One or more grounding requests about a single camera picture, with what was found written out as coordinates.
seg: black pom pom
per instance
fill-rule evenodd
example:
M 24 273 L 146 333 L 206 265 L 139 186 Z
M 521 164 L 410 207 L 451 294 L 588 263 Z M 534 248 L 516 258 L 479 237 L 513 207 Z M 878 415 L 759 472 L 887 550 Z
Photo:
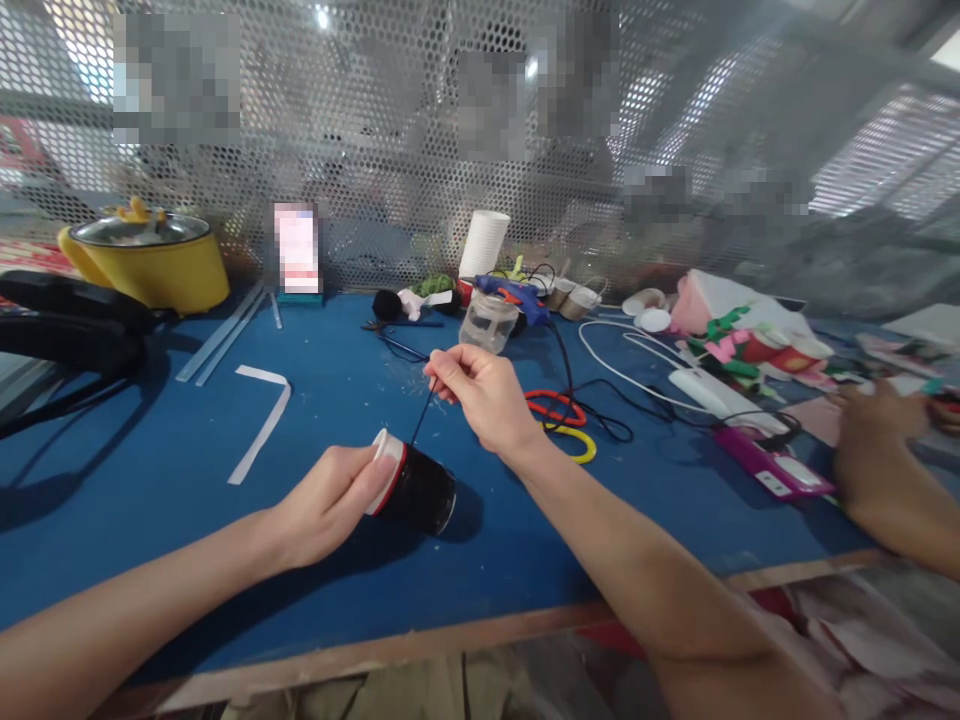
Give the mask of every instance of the black pom pom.
M 457 290 L 453 290 L 452 292 L 453 296 L 450 298 L 450 302 L 443 303 L 442 305 L 434 305 L 434 310 L 450 317 L 453 317 L 460 312 L 460 307 L 463 305 L 463 295 L 461 295 Z
M 373 297 L 373 314 L 383 322 L 398 320 L 403 314 L 400 296 L 392 290 L 377 290 L 377 294 Z

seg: pot lid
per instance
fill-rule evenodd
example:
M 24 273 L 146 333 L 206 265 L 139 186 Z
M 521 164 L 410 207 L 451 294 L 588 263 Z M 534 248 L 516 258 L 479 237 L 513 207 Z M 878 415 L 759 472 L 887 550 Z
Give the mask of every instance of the pot lid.
M 147 223 L 129 222 L 120 217 L 106 217 L 70 228 L 70 237 L 87 245 L 107 247 L 175 245 L 209 234 L 210 225 L 190 215 L 167 213 L 166 220 L 157 223 L 155 235 L 144 235 L 146 229 Z

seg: blue glue gun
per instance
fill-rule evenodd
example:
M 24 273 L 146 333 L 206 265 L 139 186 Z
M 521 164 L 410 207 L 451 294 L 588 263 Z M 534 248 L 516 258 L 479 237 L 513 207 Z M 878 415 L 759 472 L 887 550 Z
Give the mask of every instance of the blue glue gun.
M 519 305 L 529 325 L 546 325 L 550 322 L 550 311 L 540 302 L 537 289 L 532 285 L 521 285 L 494 275 L 477 275 L 473 285 L 485 295 L 499 295 L 511 305 Z

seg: red scissors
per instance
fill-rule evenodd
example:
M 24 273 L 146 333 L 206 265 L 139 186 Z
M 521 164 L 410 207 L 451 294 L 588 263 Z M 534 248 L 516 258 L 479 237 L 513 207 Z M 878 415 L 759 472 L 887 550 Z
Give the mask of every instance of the red scissors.
M 570 425 L 571 427 L 583 427 L 587 424 L 587 416 L 586 413 L 583 412 L 583 408 L 581 408 L 575 402 L 571 405 L 570 398 L 562 393 L 557 393 L 553 390 L 531 390 L 528 393 L 524 393 L 523 396 L 527 399 L 528 408 L 536 413 L 540 413 L 541 415 L 546 415 L 554 422 L 563 422 L 565 425 Z M 569 405 L 570 409 L 573 411 L 573 416 L 569 416 L 568 413 L 567 419 L 564 420 L 562 412 L 547 410 L 547 408 L 545 408 L 543 405 L 533 402 L 533 398 L 538 397 L 550 398 L 552 400 L 560 401 L 561 403 Z

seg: black strap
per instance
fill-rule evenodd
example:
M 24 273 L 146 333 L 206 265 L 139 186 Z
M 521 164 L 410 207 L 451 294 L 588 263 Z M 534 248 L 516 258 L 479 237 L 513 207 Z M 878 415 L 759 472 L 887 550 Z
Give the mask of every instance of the black strap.
M 64 395 L 62 398 L 48 402 L 41 408 L 23 413 L 6 423 L 0 424 L 0 440 L 38 423 L 70 415 L 78 410 L 103 402 L 129 386 L 133 381 L 134 374 L 144 364 L 147 357 L 143 338 L 138 337 L 137 342 L 139 345 L 137 354 L 121 365 L 116 372 L 104 375 Z

